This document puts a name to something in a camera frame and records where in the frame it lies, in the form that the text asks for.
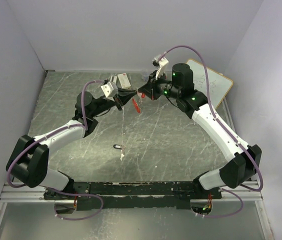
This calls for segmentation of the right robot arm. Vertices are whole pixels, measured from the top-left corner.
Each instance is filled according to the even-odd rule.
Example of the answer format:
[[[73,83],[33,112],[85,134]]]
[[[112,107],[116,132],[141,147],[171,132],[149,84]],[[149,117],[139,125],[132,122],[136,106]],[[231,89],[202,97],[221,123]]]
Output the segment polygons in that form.
[[[234,189],[257,173],[261,148],[241,139],[209,105],[207,96],[195,89],[193,71],[189,65],[173,65],[171,79],[164,74],[158,77],[156,72],[151,73],[138,92],[153,101],[160,96],[174,99],[177,108],[205,130],[227,160],[223,167],[198,176],[199,183],[193,186],[197,198],[204,199],[211,189],[217,187]]]

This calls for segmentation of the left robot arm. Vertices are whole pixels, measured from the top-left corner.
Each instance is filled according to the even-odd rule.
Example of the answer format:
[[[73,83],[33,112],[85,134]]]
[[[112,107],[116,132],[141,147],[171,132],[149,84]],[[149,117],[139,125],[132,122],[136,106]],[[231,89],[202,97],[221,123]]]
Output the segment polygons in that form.
[[[35,137],[21,136],[6,165],[8,184],[15,188],[11,177],[22,182],[22,186],[42,186],[56,190],[62,199],[70,199],[75,192],[74,180],[58,170],[48,167],[50,157],[66,145],[90,135],[98,125],[96,117],[103,112],[123,106],[135,95],[136,90],[120,88],[108,99],[94,98],[88,91],[82,91],[76,98],[74,117],[66,124]]]

